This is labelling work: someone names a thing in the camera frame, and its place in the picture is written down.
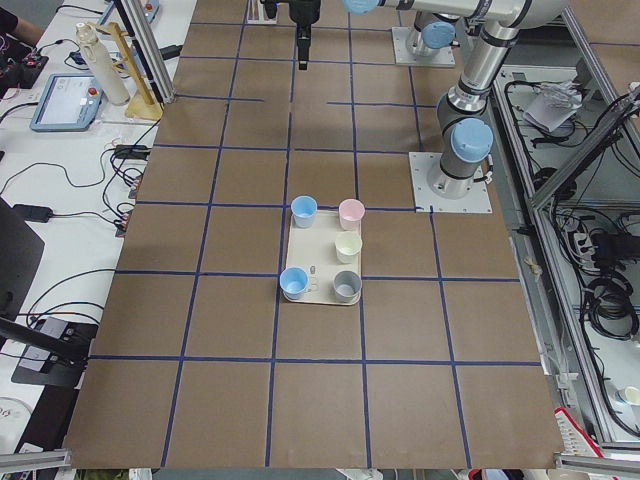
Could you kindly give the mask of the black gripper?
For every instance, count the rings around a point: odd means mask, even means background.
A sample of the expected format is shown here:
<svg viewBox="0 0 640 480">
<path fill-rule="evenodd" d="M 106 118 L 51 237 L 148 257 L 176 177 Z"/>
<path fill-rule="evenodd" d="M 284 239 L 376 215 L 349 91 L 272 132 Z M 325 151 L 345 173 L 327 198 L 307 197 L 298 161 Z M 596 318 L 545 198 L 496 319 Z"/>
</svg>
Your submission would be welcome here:
<svg viewBox="0 0 640 480">
<path fill-rule="evenodd" d="M 320 18 L 320 0 L 290 0 L 289 17 L 296 23 L 296 47 L 299 70 L 307 70 L 312 27 Z"/>
</svg>

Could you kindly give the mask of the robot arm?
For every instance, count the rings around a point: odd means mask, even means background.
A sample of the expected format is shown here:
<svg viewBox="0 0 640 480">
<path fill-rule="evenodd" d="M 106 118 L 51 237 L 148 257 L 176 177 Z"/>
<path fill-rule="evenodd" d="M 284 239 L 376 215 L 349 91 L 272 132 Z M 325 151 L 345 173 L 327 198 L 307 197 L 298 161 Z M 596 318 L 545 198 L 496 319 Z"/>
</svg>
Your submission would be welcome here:
<svg viewBox="0 0 640 480">
<path fill-rule="evenodd" d="M 440 120 L 478 116 L 486 107 L 491 85 L 519 32 L 541 27 L 567 7 L 566 1 L 345 1 L 351 14 L 366 15 L 376 8 L 447 14 L 482 19 L 476 40 L 458 84 L 451 87 L 438 106 Z"/>
<path fill-rule="evenodd" d="M 458 20 L 456 15 L 417 11 L 406 40 L 407 50 L 415 56 L 426 57 L 449 47 L 455 40 Z"/>
</svg>

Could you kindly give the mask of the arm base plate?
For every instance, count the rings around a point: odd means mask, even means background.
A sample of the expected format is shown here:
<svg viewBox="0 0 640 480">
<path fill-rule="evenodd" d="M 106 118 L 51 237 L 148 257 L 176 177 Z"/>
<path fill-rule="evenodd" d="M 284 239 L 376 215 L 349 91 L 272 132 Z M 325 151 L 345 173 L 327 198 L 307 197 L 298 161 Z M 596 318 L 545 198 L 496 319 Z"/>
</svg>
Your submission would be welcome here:
<svg viewBox="0 0 640 480">
<path fill-rule="evenodd" d="M 429 49 L 419 39 L 419 34 L 413 27 L 393 27 L 392 40 L 397 65 L 433 68 L 455 66 L 454 53 L 449 45 Z"/>
<path fill-rule="evenodd" d="M 447 180 L 440 170 L 439 152 L 410 152 L 409 164 L 415 210 L 423 213 L 491 214 L 488 184 L 482 166 L 471 179 Z"/>
</svg>

